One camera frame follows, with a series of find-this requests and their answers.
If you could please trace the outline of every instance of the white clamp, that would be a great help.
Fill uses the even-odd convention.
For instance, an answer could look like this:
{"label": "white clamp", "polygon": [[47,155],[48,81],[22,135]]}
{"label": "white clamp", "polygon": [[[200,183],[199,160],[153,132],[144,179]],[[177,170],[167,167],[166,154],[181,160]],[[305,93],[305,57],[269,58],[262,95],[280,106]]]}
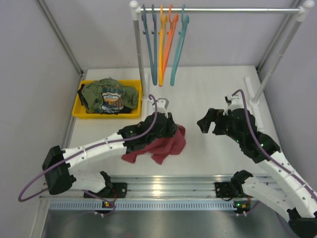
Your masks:
{"label": "white clamp", "polygon": [[[153,100],[150,100],[152,103],[153,111],[155,112],[155,105]],[[168,118],[167,114],[167,107],[169,105],[169,100],[167,98],[158,98],[157,99],[157,107],[158,107],[158,113],[163,113]]]}
{"label": "white clamp", "polygon": [[315,2],[314,0],[306,0],[302,6],[300,6],[300,11],[298,13],[298,16],[296,17],[296,21],[303,22],[309,11],[314,7]]}
{"label": "white clamp", "polygon": [[233,111],[243,106],[242,99],[238,95],[234,95],[234,96],[228,95],[225,98],[226,98],[228,107],[224,110],[223,115],[228,115],[229,110]]}
{"label": "white clamp", "polygon": [[140,7],[139,7],[138,2],[135,1],[135,0],[132,0],[132,1],[130,2],[130,8],[131,8],[132,20],[134,20],[134,21],[139,20],[139,15],[138,15],[137,11],[138,11],[138,9],[139,9]]}

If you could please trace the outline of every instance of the yellow tray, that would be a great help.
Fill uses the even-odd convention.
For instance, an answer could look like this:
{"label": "yellow tray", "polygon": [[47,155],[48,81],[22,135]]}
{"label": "yellow tray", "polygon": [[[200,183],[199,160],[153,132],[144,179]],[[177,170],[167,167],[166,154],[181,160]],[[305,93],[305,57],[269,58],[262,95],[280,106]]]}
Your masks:
{"label": "yellow tray", "polygon": [[[82,84],[88,84],[93,82],[94,80],[84,80],[80,83],[79,88],[81,88]],[[132,86],[139,92],[139,101],[138,101],[138,107],[133,109],[131,113],[129,114],[93,114],[93,113],[86,113],[86,108],[84,105],[81,105],[79,96],[76,96],[75,104],[73,107],[72,115],[74,117],[80,118],[80,119],[132,119],[132,118],[138,118],[141,114],[141,103],[142,103],[142,87],[141,87],[141,81],[140,80],[118,80],[119,83],[125,85],[125,86]]]}

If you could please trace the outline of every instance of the red towel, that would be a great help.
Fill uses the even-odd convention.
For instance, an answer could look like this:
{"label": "red towel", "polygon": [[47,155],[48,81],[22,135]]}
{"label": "red towel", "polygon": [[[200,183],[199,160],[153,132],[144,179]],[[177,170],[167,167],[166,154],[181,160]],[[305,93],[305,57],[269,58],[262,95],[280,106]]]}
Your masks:
{"label": "red towel", "polygon": [[144,149],[123,155],[121,158],[130,163],[135,163],[138,155],[149,152],[153,154],[152,159],[161,165],[167,156],[179,155],[183,151],[186,145],[185,132],[185,127],[178,125],[178,130],[173,137],[156,139]]}

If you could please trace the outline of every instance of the blue hanger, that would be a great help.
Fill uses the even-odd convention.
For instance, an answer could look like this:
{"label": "blue hanger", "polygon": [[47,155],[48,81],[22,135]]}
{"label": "blue hanger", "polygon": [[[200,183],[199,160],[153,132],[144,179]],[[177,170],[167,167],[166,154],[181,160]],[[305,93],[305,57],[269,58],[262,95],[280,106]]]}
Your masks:
{"label": "blue hanger", "polygon": [[175,83],[175,76],[176,76],[176,71],[178,68],[178,64],[179,64],[179,60],[180,60],[180,56],[182,54],[182,50],[183,50],[183,46],[184,46],[184,41],[185,41],[185,36],[186,36],[186,31],[187,31],[187,25],[189,23],[189,16],[186,15],[184,16],[184,9],[185,9],[185,5],[183,5],[183,9],[182,9],[182,31],[179,32],[180,36],[178,39],[178,44],[177,44],[177,48],[176,48],[176,52],[175,52],[175,58],[174,58],[174,63],[173,63],[173,68],[172,68],[172,74],[170,76],[170,85],[174,86]]}
{"label": "blue hanger", "polygon": [[153,17],[153,23],[154,23],[154,32],[152,31],[152,34],[154,35],[154,74],[152,74],[153,79],[153,85],[157,85],[158,83],[158,29],[157,29],[157,15],[154,14],[154,4],[152,4],[152,17]]}
{"label": "blue hanger", "polygon": [[143,34],[145,34],[146,38],[147,38],[147,43],[148,43],[148,50],[149,50],[149,58],[150,58],[150,67],[151,67],[151,75],[152,75],[152,82],[153,82],[153,85],[157,85],[158,83],[158,76],[157,76],[157,67],[154,66],[154,63],[153,63],[153,57],[152,57],[152,49],[151,49],[151,42],[150,42],[150,36],[149,36],[149,30],[148,30],[148,24],[147,24],[147,14],[146,14],[146,11],[145,11],[145,6],[142,5],[144,11],[141,15],[141,19],[143,21],[143,25],[144,25],[144,31],[143,31]]}

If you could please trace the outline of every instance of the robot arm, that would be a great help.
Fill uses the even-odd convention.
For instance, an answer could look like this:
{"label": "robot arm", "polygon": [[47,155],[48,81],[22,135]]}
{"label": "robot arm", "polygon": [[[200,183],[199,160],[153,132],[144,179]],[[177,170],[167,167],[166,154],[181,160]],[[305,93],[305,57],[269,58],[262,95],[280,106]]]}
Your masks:
{"label": "robot arm", "polygon": [[65,161],[45,174],[48,190],[51,195],[61,194],[69,189],[89,190],[98,193],[103,189],[112,189],[112,183],[107,173],[89,173],[85,168],[96,161],[113,156],[122,156],[138,151],[162,137],[173,137],[178,129],[171,113],[167,113],[168,100],[157,100],[158,113],[150,131],[144,134],[154,120],[154,114],[136,125],[129,125],[99,141],[61,150],[59,146],[52,147],[42,165],[43,171]]}
{"label": "robot arm", "polygon": [[197,122],[198,126],[202,133],[208,133],[211,122],[215,122],[213,134],[227,135],[236,141],[241,151],[265,170],[284,192],[282,194],[271,189],[247,171],[240,171],[231,178],[230,183],[237,196],[245,194],[255,197],[280,214],[299,237],[315,237],[317,235],[315,192],[290,165],[274,140],[257,131],[255,117],[241,108],[242,101],[245,104],[244,94],[242,96],[243,100],[237,95],[225,97],[228,108],[226,110],[210,108],[206,116]]}

